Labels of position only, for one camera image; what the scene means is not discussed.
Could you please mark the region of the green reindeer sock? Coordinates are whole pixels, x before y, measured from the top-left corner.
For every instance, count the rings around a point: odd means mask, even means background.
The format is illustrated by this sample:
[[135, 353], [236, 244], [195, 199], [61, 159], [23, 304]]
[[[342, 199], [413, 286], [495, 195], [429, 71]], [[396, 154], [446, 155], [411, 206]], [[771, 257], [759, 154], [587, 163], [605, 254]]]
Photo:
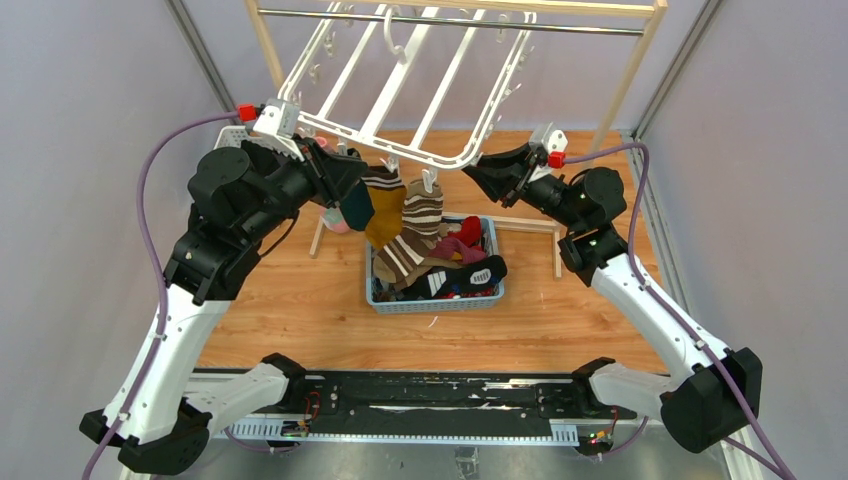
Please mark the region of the green reindeer sock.
[[350, 229], [358, 232], [366, 230], [375, 210], [364, 183], [359, 182], [341, 201], [340, 211]]

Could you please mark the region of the pink patterned sock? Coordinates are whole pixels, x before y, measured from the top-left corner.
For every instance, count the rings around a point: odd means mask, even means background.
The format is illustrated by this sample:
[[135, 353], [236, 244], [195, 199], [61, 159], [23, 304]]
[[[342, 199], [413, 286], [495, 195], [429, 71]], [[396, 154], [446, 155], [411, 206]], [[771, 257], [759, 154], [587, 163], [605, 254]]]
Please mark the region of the pink patterned sock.
[[324, 209], [321, 213], [321, 221], [325, 228], [334, 233], [345, 234], [350, 231], [349, 225], [338, 208]]

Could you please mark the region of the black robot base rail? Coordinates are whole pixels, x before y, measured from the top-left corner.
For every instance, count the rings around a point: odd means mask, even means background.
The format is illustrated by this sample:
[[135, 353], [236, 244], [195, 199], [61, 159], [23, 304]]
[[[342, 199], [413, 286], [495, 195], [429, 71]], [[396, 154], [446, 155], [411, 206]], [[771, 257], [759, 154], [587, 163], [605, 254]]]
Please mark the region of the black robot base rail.
[[633, 398], [590, 389], [615, 373], [609, 359], [573, 373], [312, 370], [299, 398], [225, 428], [240, 440], [565, 446], [606, 453], [640, 421]]

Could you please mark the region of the mustard yellow sock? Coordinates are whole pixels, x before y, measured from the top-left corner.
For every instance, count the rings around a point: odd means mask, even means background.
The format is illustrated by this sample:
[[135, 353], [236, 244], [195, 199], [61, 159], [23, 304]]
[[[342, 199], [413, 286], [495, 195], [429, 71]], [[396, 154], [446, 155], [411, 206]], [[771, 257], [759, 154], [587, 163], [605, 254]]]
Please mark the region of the mustard yellow sock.
[[402, 230], [406, 185], [396, 171], [389, 171], [384, 166], [370, 167], [362, 181], [374, 210], [365, 235], [371, 246], [380, 250]]

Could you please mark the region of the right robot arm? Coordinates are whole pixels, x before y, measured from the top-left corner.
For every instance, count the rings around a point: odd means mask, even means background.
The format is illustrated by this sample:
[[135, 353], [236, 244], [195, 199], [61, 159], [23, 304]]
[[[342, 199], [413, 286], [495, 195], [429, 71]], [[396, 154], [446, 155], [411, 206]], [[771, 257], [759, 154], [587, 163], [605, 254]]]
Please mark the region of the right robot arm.
[[683, 449], [701, 453], [759, 415], [763, 365], [731, 349], [657, 285], [613, 222], [627, 207], [618, 171], [595, 166], [570, 181], [552, 175], [562, 152], [527, 143], [464, 168], [493, 202], [523, 201], [567, 229], [558, 242], [568, 271], [610, 301], [658, 354], [664, 375], [599, 358], [576, 371], [574, 408], [594, 417], [609, 406], [660, 421]]

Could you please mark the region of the brown white striped sock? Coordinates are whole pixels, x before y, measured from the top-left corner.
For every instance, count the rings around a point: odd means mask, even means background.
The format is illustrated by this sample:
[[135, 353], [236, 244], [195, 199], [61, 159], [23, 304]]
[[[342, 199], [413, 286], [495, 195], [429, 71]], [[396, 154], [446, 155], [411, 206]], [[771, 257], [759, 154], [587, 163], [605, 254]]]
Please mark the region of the brown white striped sock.
[[401, 230], [375, 255], [373, 271], [383, 282], [407, 279], [438, 243], [444, 194], [441, 186], [412, 181], [401, 211]]

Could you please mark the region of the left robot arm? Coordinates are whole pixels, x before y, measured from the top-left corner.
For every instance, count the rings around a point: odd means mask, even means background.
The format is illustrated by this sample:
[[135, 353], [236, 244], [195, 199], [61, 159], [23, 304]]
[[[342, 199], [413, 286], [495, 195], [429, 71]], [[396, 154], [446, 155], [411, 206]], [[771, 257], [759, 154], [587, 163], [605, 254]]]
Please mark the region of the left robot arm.
[[186, 233], [158, 267], [159, 304], [119, 392], [85, 414], [81, 432], [114, 447], [131, 471], [178, 475], [210, 439], [256, 410], [299, 410], [307, 401], [305, 369], [272, 353], [229, 381], [198, 393], [186, 386], [211, 332], [265, 254], [264, 238], [294, 225], [307, 203], [334, 204], [367, 169], [360, 153], [337, 153], [297, 137], [284, 153], [244, 140], [216, 148], [196, 166]]

